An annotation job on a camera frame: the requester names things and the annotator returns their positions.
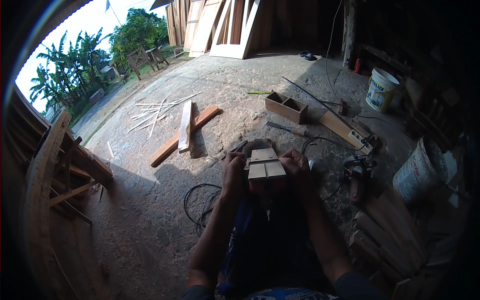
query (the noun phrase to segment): metal rod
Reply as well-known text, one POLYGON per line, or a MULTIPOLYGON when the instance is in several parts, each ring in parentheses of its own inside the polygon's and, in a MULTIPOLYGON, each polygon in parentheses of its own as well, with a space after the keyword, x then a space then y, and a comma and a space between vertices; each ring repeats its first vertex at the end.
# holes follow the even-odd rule
POLYGON ((317 98, 315 98, 314 96, 312 96, 309 92, 305 91, 304 89, 302 89, 301 87, 299 87, 298 85, 296 85, 295 83, 293 83, 292 81, 288 80, 287 78, 283 77, 283 79, 285 79, 285 81, 287 81, 289 84, 293 85, 294 87, 296 87, 297 89, 301 90, 302 92, 304 92, 305 94, 307 94, 307 96, 309 96, 310 98, 312 98, 313 100, 317 101, 318 103, 320 103, 321 105, 323 105, 327 110, 329 110, 331 113, 333 113, 337 118, 339 118, 345 125, 347 125, 348 128, 350 128, 350 130, 353 130, 354 128, 352 127, 352 125, 348 124, 347 121, 345 121, 342 117, 340 117, 336 112, 334 112, 331 108, 329 108, 326 104, 325 104, 325 101, 321 101, 321 100, 318 100, 317 98))

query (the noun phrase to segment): dirty white bucket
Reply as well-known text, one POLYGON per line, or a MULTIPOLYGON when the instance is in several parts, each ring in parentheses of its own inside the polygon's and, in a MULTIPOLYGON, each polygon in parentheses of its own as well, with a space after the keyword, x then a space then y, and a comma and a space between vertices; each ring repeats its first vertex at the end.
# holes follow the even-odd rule
POLYGON ((417 148, 393 177, 393 187, 405 204, 422 199, 447 180, 445 158, 437 143, 422 137, 417 148))
POLYGON ((388 72, 374 68, 369 80, 367 103, 376 111, 385 113, 395 96, 400 82, 388 72))

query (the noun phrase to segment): wooden chair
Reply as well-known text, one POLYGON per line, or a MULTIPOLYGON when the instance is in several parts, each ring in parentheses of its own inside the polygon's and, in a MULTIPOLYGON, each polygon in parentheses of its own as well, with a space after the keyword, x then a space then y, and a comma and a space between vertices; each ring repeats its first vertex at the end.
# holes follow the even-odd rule
POLYGON ((143 47, 138 48, 137 50, 128 55, 128 63, 132 66, 135 74, 137 74, 138 80, 142 80, 140 78, 140 72, 138 71, 138 69, 146 63, 148 63, 152 70, 155 72, 152 62, 150 61, 143 47))
POLYGON ((152 48, 146 51, 149 59, 153 61, 153 63, 156 65, 156 68, 160 71, 160 68, 158 67, 158 64, 166 62, 167 66, 170 65, 167 61, 167 59, 163 56, 162 52, 160 49, 162 46, 157 47, 157 48, 152 48))

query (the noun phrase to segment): wooden box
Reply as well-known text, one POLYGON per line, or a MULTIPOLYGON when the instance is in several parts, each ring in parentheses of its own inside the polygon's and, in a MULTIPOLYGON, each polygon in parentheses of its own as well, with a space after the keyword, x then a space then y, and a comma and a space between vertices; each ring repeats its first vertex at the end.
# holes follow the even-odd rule
POLYGON ((303 124, 307 118, 308 105, 277 92, 265 98, 265 108, 297 124, 303 124))

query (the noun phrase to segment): sky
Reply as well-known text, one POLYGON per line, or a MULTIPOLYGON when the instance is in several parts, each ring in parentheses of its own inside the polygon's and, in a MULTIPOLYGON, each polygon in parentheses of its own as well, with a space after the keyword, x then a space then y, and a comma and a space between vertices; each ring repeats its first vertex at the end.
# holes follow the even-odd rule
MULTIPOLYGON (((72 44, 75 44, 77 36, 80 31, 83 30, 82 35, 85 31, 88 35, 96 34, 101 27, 102 36, 105 36, 113 32, 115 26, 119 26, 119 21, 115 17, 117 14, 118 19, 122 24, 125 24, 127 19, 127 12, 130 8, 145 8, 147 12, 152 7, 152 4, 155 0, 109 0, 110 8, 105 12, 107 0, 92 0, 87 3, 79 10, 74 12, 68 19, 63 21, 57 28, 55 28, 49 35, 43 40, 42 44, 47 47, 51 47, 52 43, 58 49, 60 39, 67 30, 67 38, 65 45, 69 45, 70 41, 72 44)), ((156 13, 158 17, 165 15, 165 6, 156 8, 151 12, 156 13)), ((104 49, 109 52, 110 44, 108 43, 108 38, 104 39, 98 48, 104 49)), ((36 77, 36 68, 39 64, 42 64, 45 67, 46 60, 42 58, 36 58, 39 53, 46 53, 46 49, 41 44, 35 49, 32 55, 28 58, 25 65, 22 67, 18 76, 15 80, 18 88, 25 96, 25 98, 30 99, 30 88, 34 85, 30 80, 36 77)), ((40 95, 37 100, 33 103, 33 107, 39 112, 45 110, 47 105, 47 99, 40 99, 40 95)))

